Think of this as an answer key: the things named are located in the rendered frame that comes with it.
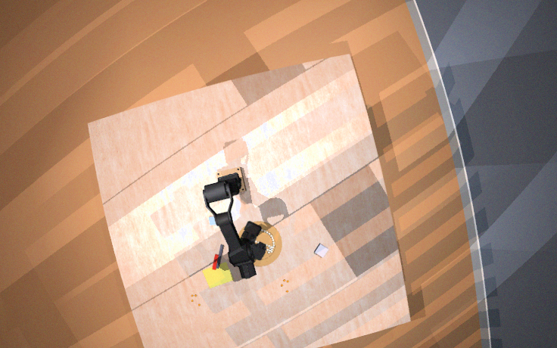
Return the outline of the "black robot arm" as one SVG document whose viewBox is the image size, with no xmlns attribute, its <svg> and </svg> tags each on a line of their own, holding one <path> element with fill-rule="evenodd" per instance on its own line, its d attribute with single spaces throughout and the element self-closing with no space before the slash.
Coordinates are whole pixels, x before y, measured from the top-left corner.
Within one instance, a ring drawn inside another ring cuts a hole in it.
<svg viewBox="0 0 557 348">
<path fill-rule="evenodd" d="M 216 226 L 221 229 L 222 234 L 229 246 L 229 260 L 231 264 L 239 267 L 241 278 L 249 279 L 256 275 L 254 260 L 261 260 L 266 252 L 266 244 L 252 241 L 252 249 L 248 242 L 239 238 L 232 218 L 233 196 L 239 194 L 241 189 L 241 178 L 237 172 L 217 178 L 218 182 L 205 185 L 203 190 L 206 208 L 213 214 Z M 215 213 L 210 203 L 230 199 L 228 211 Z"/>
</svg>

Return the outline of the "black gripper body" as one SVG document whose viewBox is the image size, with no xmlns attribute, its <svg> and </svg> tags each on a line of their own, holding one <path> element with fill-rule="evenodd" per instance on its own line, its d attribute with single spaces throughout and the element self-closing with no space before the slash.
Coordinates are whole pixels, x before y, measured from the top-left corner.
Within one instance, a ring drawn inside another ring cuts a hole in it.
<svg viewBox="0 0 557 348">
<path fill-rule="evenodd" d="M 252 249 L 252 240 L 254 239 L 253 236 L 258 236 L 261 230 L 261 226 L 249 220 L 247 221 L 244 230 L 246 232 L 243 235 L 243 239 L 244 241 L 249 243 L 250 249 Z"/>
</svg>

